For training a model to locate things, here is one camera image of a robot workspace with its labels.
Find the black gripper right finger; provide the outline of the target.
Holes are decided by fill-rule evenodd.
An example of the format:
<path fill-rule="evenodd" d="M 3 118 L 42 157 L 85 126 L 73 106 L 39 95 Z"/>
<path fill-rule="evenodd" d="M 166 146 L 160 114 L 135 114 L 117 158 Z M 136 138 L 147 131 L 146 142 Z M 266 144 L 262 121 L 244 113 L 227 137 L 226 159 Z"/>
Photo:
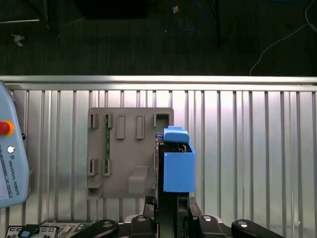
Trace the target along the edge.
<path fill-rule="evenodd" d="M 283 236 L 246 219 L 227 226 L 216 215 L 203 214 L 195 200 L 189 199 L 191 238 L 282 238 Z"/>

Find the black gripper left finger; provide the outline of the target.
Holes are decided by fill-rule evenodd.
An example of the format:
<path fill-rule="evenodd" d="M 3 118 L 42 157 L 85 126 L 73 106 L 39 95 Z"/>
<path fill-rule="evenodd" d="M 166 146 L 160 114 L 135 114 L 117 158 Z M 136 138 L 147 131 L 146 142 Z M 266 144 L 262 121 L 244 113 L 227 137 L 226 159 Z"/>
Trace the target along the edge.
<path fill-rule="evenodd" d="M 119 224 L 114 220 L 99 220 L 73 235 L 74 238 L 154 238 L 155 198 L 146 196 L 143 214 L 132 217 L 130 222 Z"/>

